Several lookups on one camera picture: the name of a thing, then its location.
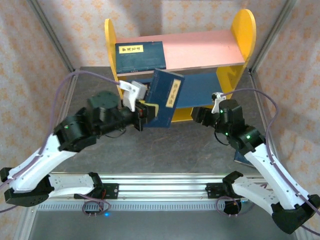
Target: black bracket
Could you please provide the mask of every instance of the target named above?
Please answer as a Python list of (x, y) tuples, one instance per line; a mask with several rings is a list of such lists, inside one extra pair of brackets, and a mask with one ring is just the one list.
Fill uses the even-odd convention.
[[(207, 192), (208, 199), (218, 199), (220, 197), (228, 196), (226, 192), (226, 184), (223, 182), (207, 183), (205, 190)], [(242, 207), (241, 201), (235, 201), (237, 202), (237, 204), (233, 200), (228, 200), (224, 202), (224, 213), (228, 215), (235, 215), (240, 212)]]
[(243, 198), (242, 196), (236, 194), (232, 187), (232, 184), (235, 182), (235, 180), (243, 176), (244, 175), (241, 172), (233, 171), (232, 173), (228, 174), (222, 179), (223, 187), (226, 193), (225, 196), (228, 196), (234, 199)]
[[(87, 196), (95, 199), (118, 199), (118, 194), (118, 183), (102, 183), (102, 187), (93, 189), (91, 192), (87, 194)], [(73, 197), (74, 199), (85, 199), (84, 197), (78, 194), (75, 194)]]
[(8, 180), (9, 171), (12, 169), (12, 167), (4, 167), (0, 170), (0, 179), (1, 182), (5, 182)]
[[(308, 195), (308, 200), (316, 209), (320, 208), (320, 196)], [(295, 209), (283, 209), (279, 202), (271, 204), (271, 207), (273, 221), (287, 234), (292, 234), (316, 213), (306, 202), (301, 206), (296, 205)]]
[(224, 183), (207, 183), (206, 184), (206, 193), (208, 199), (218, 199), (220, 197), (226, 196), (226, 191), (224, 190)]
[(49, 175), (45, 176), (30, 192), (14, 193), (12, 188), (4, 192), (4, 199), (7, 204), (18, 205), (23, 207), (32, 207), (43, 203), (49, 198), (49, 193), (54, 190), (50, 185)]

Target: yellow book label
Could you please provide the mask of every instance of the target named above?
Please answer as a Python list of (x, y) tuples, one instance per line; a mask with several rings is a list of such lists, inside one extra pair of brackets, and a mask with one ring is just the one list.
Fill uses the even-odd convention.
[(181, 80), (174, 79), (173, 84), (169, 93), (168, 100), (166, 101), (166, 107), (167, 108), (173, 108), (175, 105), (175, 101), (177, 98), (177, 94), (180, 88)]
[(131, 45), (131, 46), (119, 46), (120, 54), (133, 54), (133, 53), (143, 53), (143, 45)]

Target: pink shelf top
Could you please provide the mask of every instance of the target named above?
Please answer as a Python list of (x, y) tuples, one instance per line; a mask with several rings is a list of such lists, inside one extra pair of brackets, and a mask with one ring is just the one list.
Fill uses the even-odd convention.
[[(244, 58), (230, 30), (119, 38), (117, 43), (163, 42), (166, 70), (181, 71), (242, 65)], [(118, 74), (129, 76), (153, 71)]]

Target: wooden bookshelf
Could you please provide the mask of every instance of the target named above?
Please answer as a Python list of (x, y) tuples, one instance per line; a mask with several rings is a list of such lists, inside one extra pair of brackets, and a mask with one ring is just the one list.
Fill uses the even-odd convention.
[[(117, 74), (116, 43), (162, 41), (166, 70), (170, 72), (217, 68), (212, 73), (185, 75), (173, 122), (191, 120), (192, 107), (212, 104), (213, 92), (233, 91), (256, 43), (256, 22), (248, 9), (241, 9), (234, 17), (231, 28), (226, 30), (116, 38), (111, 19), (106, 19), (104, 31), (109, 63), (116, 81), (125, 80), (127, 76), (153, 73), (142, 71)], [(118, 89), (118, 92), (122, 97), (122, 91)]]

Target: yellow shelf side panel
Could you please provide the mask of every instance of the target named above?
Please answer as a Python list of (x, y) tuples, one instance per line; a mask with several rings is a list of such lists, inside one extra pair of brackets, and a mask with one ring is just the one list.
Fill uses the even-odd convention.
[(218, 67), (216, 75), (224, 93), (231, 92), (236, 86), (254, 52), (257, 38), (256, 20), (248, 9), (241, 9), (233, 19), (231, 32), (242, 53), (244, 64)]
[[(203, 107), (212, 109), (214, 106), (207, 105), (207, 106), (203, 106)], [(192, 109), (194, 109), (194, 108), (193, 107), (186, 107), (186, 108), (175, 109), (171, 122), (176, 123), (176, 122), (184, 122), (184, 121), (192, 120), (192, 117), (191, 117)]]
[[(105, 34), (105, 42), (106, 42), (106, 50), (108, 52), (108, 58), (109, 63), (112, 71), (112, 75), (114, 77), (114, 80), (119, 82), (119, 79), (117, 77), (117, 71), (116, 71), (116, 32), (114, 29), (114, 25), (111, 21), (111, 19), (106, 19), (104, 21), (104, 34)], [(123, 99), (123, 92), (117, 86), (118, 93), (121, 99)]]

